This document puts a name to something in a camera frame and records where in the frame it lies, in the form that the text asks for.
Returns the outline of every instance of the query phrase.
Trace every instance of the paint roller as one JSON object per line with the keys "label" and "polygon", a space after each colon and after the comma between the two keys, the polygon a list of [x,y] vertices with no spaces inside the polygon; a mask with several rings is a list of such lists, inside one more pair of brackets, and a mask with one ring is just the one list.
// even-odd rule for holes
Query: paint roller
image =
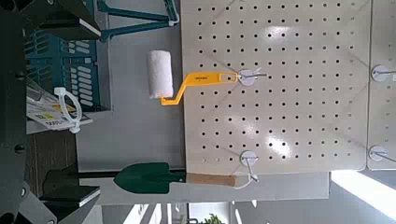
{"label": "paint roller", "polygon": [[162,105],[178,105],[186,88],[235,83],[239,75],[234,72],[193,72],[186,75],[176,99],[173,97],[171,54],[163,50],[148,53],[148,89],[150,99],[161,99]]}

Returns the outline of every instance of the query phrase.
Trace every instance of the pegboard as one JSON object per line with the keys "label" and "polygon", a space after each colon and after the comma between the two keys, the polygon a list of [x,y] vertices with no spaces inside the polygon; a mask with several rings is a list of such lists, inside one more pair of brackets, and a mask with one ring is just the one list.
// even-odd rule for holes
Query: pegboard
{"label": "pegboard", "polygon": [[[390,71],[396,70],[396,3],[394,0],[373,2],[373,31],[371,66],[382,64]],[[396,83],[392,76],[384,82],[370,80],[369,141],[368,149],[381,146],[389,157],[396,158]],[[371,170],[396,169],[396,163],[367,158]]]}
{"label": "pegboard", "polygon": [[251,87],[185,93],[187,170],[257,174],[366,165],[371,1],[181,1],[183,73],[259,67]]}

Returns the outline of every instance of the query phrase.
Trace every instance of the green shovel blade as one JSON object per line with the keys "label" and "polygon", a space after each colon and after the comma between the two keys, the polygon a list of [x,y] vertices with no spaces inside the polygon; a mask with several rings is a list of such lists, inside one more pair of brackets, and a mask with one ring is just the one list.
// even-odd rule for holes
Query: green shovel blade
{"label": "green shovel blade", "polygon": [[171,174],[166,162],[139,163],[119,172],[114,182],[136,194],[167,194],[171,182],[186,182],[186,173]]}

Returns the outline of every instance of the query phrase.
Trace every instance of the dark floor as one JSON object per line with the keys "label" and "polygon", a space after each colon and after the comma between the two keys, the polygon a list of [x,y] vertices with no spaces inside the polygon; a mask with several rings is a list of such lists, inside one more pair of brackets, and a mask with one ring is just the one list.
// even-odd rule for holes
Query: dark floor
{"label": "dark floor", "polygon": [[38,197],[43,194],[47,172],[69,166],[77,168],[76,136],[69,131],[30,134],[27,151],[26,182]]}

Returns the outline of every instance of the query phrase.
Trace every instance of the wooden shovel shaft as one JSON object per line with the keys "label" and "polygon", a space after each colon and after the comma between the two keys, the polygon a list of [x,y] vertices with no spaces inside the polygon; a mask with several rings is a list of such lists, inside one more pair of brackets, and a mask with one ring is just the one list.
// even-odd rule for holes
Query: wooden shovel shaft
{"label": "wooden shovel shaft", "polygon": [[235,187],[235,175],[200,175],[187,173],[186,183]]}

